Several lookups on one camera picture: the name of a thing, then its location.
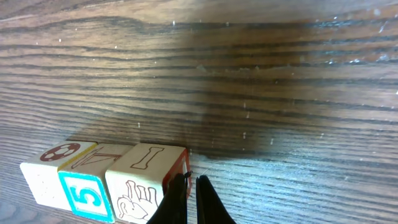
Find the wooden table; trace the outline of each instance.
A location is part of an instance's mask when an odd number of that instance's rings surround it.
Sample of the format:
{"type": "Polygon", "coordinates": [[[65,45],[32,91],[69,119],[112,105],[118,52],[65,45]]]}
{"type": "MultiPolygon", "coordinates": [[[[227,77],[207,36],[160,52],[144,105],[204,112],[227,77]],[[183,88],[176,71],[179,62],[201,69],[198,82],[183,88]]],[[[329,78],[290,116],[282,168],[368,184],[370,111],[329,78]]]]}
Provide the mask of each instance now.
{"type": "Polygon", "coordinates": [[[19,169],[74,139],[187,146],[237,223],[396,223],[397,2],[0,1],[0,222],[90,222],[19,169]]]}

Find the blue number 5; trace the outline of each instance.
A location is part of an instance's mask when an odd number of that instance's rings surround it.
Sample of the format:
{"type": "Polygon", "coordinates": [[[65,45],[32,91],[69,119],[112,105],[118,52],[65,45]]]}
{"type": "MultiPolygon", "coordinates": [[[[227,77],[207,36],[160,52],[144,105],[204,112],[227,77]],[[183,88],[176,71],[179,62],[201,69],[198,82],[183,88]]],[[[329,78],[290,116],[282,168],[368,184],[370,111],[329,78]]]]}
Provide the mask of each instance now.
{"type": "Polygon", "coordinates": [[[93,205],[100,206],[101,205],[101,198],[93,189],[84,188],[81,189],[79,195],[76,194],[76,187],[70,187],[70,192],[72,193],[72,197],[76,202],[80,203],[88,203],[86,195],[91,195],[94,198],[93,205]]]}

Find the blue square border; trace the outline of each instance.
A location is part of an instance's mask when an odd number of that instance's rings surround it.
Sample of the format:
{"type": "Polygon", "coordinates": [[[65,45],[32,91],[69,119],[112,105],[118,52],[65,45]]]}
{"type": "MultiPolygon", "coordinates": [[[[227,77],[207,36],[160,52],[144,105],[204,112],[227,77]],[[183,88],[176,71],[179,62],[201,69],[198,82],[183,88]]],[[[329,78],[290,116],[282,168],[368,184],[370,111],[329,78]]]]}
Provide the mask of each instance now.
{"type": "Polygon", "coordinates": [[[74,172],[58,172],[58,176],[63,188],[63,191],[65,192],[65,195],[67,196],[70,208],[72,209],[73,214],[75,215],[79,215],[81,217],[85,217],[85,218],[90,218],[93,220],[98,220],[101,222],[108,222],[108,223],[114,223],[115,222],[115,218],[114,218],[114,213],[113,210],[111,208],[111,204],[108,200],[108,196],[104,190],[104,186],[102,184],[102,181],[99,177],[94,176],[94,175],[88,175],[88,174],[79,174],[79,173],[74,173],[74,172]],[[106,209],[106,213],[108,214],[107,216],[103,216],[103,215],[96,215],[93,213],[89,213],[89,212],[82,212],[76,209],[75,204],[73,203],[72,200],[72,196],[69,193],[68,190],[68,186],[65,182],[65,177],[73,177],[73,178],[78,178],[78,179],[84,179],[84,180],[92,180],[95,181],[98,184],[98,188],[99,191],[101,193],[101,197],[103,199],[104,202],[104,206],[106,209]]]}

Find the alphabet block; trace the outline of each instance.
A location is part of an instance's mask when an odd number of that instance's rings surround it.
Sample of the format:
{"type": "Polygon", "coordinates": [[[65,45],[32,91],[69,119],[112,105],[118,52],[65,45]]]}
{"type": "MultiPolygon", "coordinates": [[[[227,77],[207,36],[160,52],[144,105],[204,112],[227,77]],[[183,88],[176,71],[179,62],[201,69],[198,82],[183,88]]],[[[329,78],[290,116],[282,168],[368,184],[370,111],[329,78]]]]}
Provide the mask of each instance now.
{"type": "Polygon", "coordinates": [[[58,173],[75,215],[114,223],[105,172],[131,148],[126,145],[99,144],[58,173]]]}
{"type": "Polygon", "coordinates": [[[41,205],[70,210],[58,178],[58,170],[96,145],[95,142],[64,141],[21,163],[21,171],[36,202],[41,205]]]}
{"type": "MultiPolygon", "coordinates": [[[[190,170],[184,147],[138,144],[106,171],[116,217],[144,224],[153,216],[177,173],[190,170]]],[[[191,179],[188,181],[190,192],[191,179]]]]}

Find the bone picture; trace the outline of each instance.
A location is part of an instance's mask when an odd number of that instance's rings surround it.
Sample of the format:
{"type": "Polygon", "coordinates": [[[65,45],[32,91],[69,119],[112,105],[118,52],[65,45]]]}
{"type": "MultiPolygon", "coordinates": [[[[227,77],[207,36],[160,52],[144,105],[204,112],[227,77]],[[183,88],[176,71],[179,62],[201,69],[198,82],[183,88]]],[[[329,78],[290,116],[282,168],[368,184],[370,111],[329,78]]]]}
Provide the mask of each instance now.
{"type": "Polygon", "coordinates": [[[139,162],[131,165],[130,168],[147,169],[149,161],[151,161],[157,153],[163,150],[164,148],[161,147],[150,147],[149,152],[139,162]]]}

